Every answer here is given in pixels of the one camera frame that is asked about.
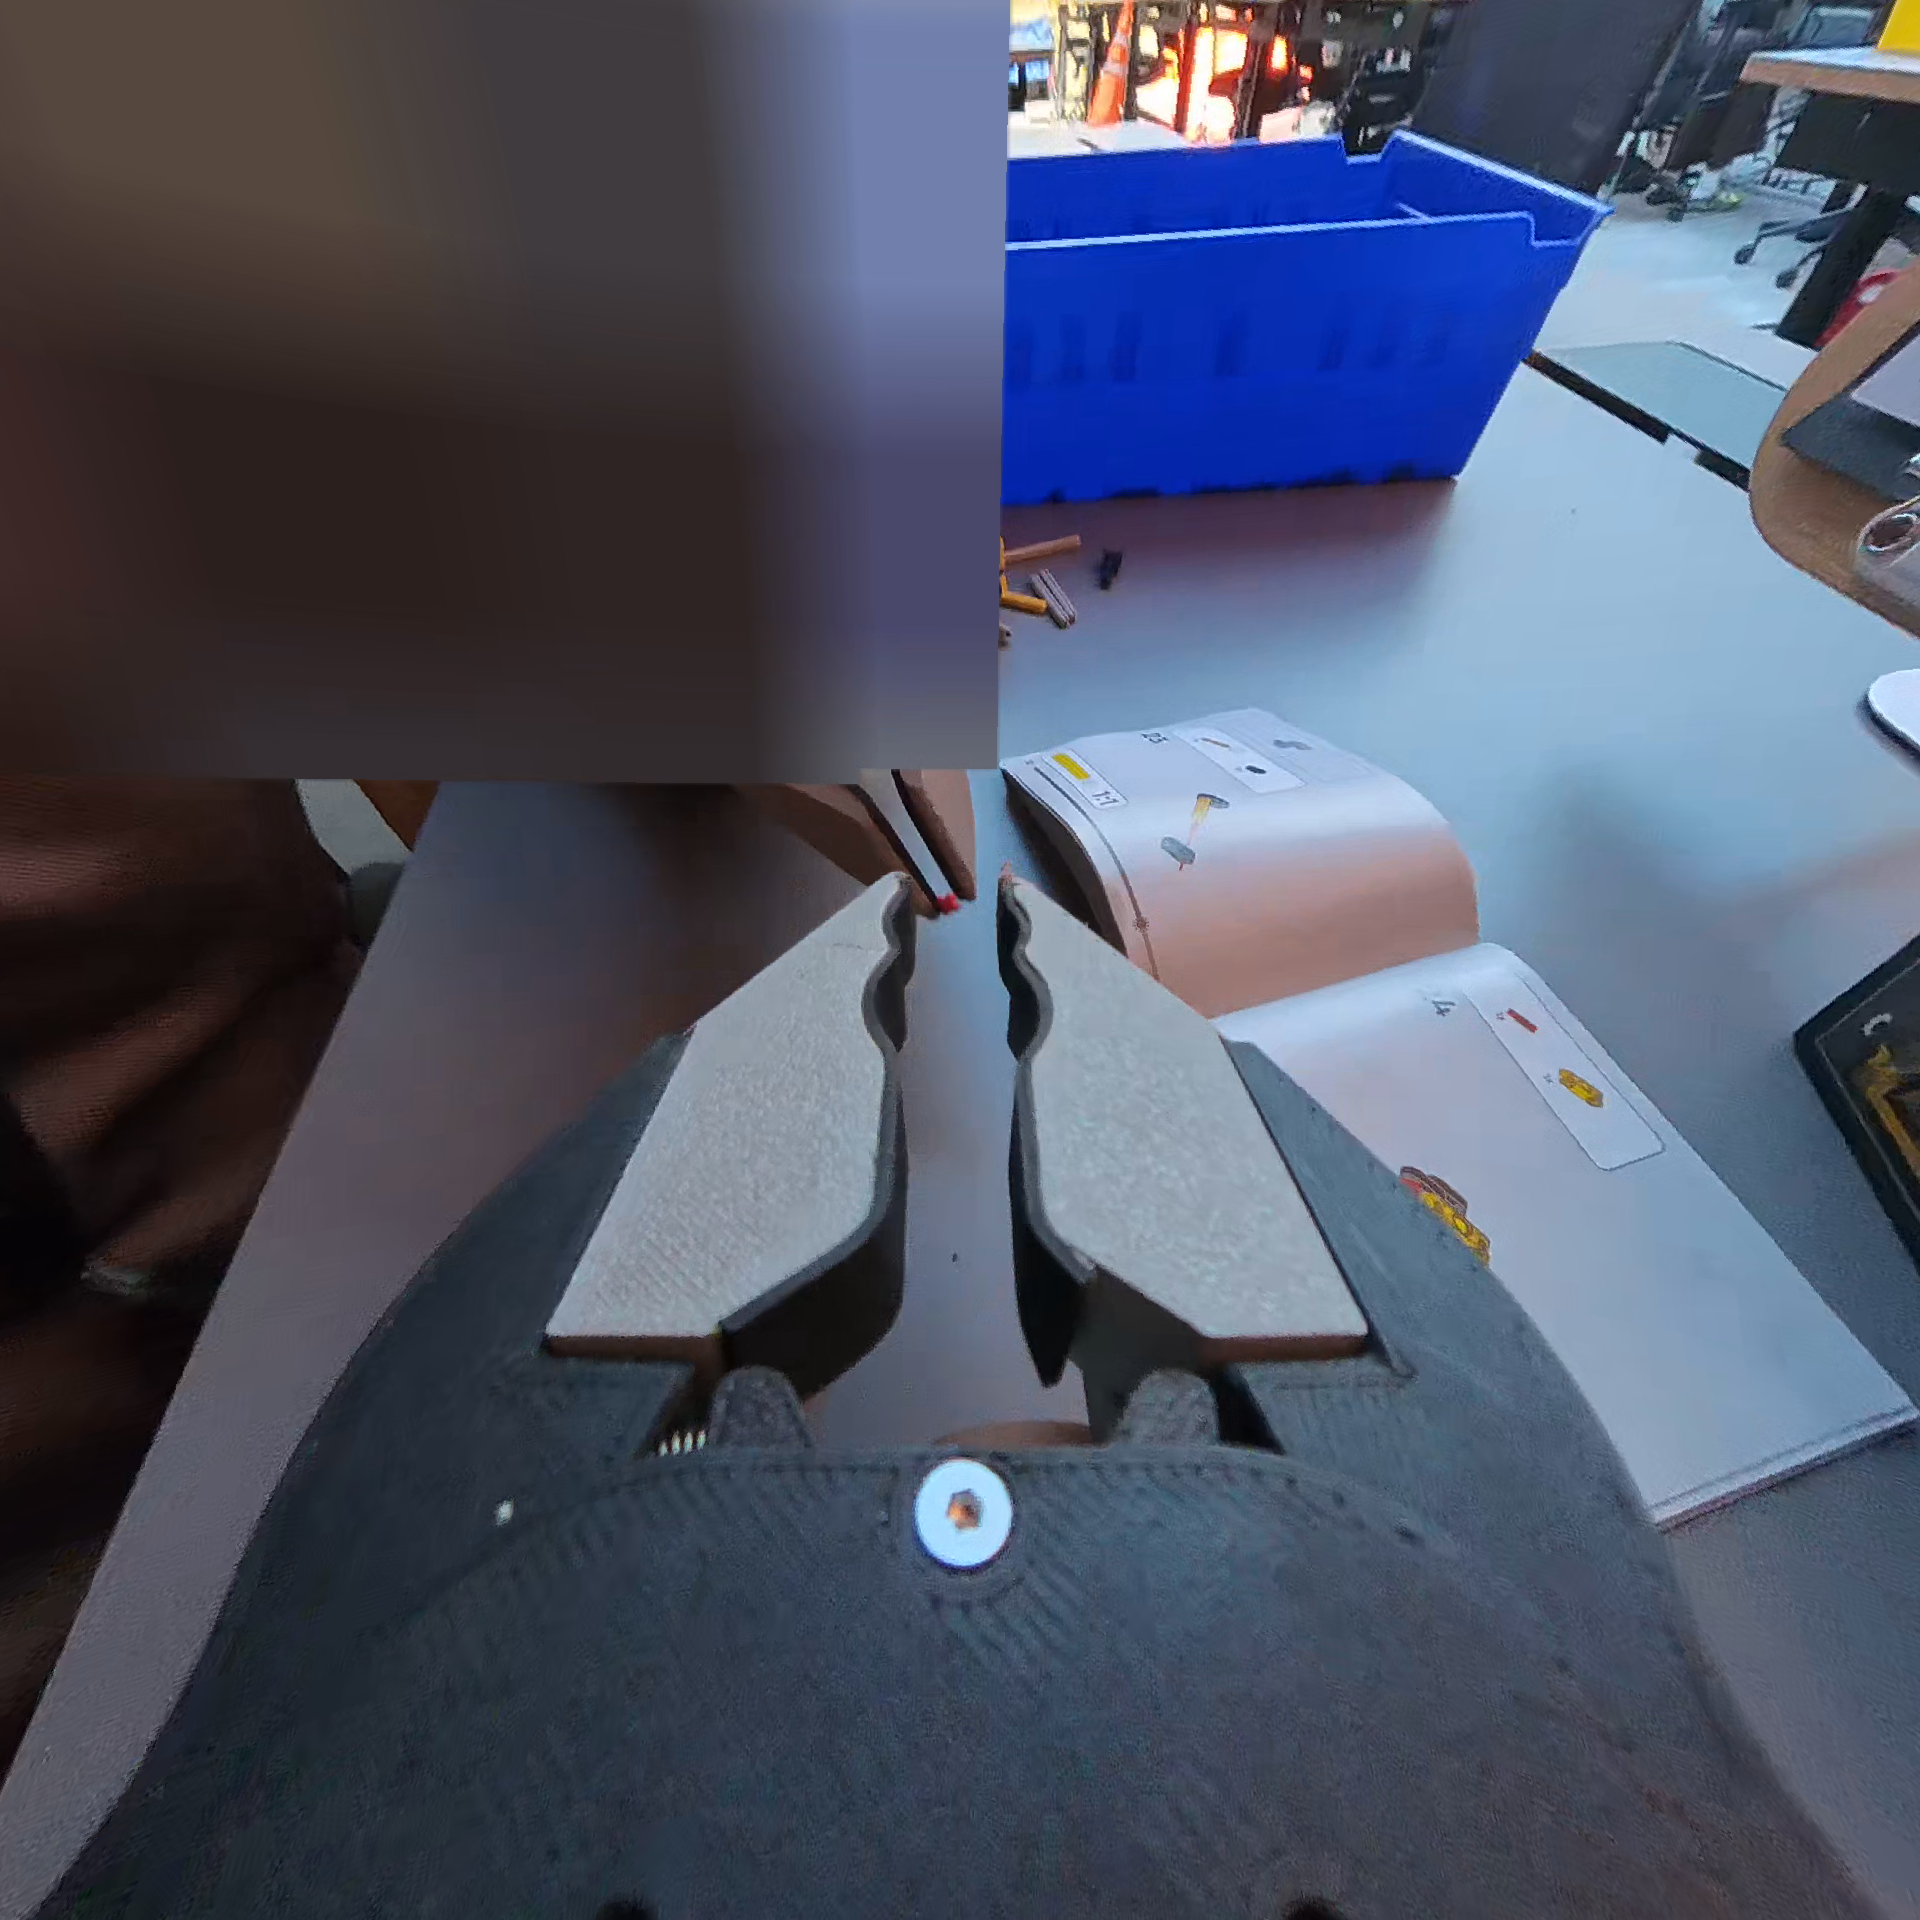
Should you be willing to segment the open instruction booklet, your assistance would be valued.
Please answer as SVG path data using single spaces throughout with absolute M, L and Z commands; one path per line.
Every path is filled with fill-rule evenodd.
M 1262 707 L 1001 764 L 1098 931 L 1254 1044 L 1508 1286 L 1658 1523 L 1916 1404 L 1546 981 L 1407 782 Z

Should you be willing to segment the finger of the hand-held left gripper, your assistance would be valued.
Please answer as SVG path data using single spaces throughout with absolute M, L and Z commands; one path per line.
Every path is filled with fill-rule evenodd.
M 956 894 L 977 897 L 977 837 L 971 782 L 966 770 L 892 770 L 904 815 L 908 847 L 917 862 L 930 899 Z
M 923 875 L 859 782 L 753 782 L 749 802 L 862 888 L 900 875 L 923 899 Z

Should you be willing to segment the blue plastic bin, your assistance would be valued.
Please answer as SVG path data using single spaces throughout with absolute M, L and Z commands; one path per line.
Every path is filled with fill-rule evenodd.
M 1001 503 L 1458 476 L 1607 215 L 1405 129 L 1011 155 Z

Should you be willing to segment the torn black toy box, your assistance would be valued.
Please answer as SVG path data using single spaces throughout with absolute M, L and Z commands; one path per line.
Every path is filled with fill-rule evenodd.
M 1807 1018 L 1791 1054 L 1917 1259 L 1917 937 Z

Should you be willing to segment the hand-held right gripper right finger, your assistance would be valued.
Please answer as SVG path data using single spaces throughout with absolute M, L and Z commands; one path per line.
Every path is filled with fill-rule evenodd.
M 1001 875 L 1020 1330 L 1114 1431 L 1151 1374 L 1348 1362 L 1370 1324 L 1210 1019 Z

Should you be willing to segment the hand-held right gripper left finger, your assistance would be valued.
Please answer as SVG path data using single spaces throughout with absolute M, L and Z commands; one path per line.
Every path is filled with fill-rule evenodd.
M 704 1013 L 545 1322 L 553 1354 L 815 1396 L 900 1315 L 915 913 L 870 883 Z

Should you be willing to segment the grey-green flat panel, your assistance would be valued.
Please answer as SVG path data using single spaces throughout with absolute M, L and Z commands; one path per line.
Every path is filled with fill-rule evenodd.
M 1643 435 L 1691 449 L 1698 468 L 1750 489 L 1785 387 L 1680 342 L 1536 348 L 1526 363 Z

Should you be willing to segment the black mesh office chair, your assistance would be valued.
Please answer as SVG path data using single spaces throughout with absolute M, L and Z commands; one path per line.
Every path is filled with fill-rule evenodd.
M 1593 195 L 1695 2 L 1472 2 L 1407 128 Z

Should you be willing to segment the wooden top desk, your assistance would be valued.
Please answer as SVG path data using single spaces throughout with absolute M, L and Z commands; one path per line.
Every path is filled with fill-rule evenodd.
M 1811 94 L 1780 163 L 1861 190 L 1776 326 L 1778 338 L 1811 348 L 1917 193 L 1917 55 L 1876 45 L 1754 51 L 1739 79 Z

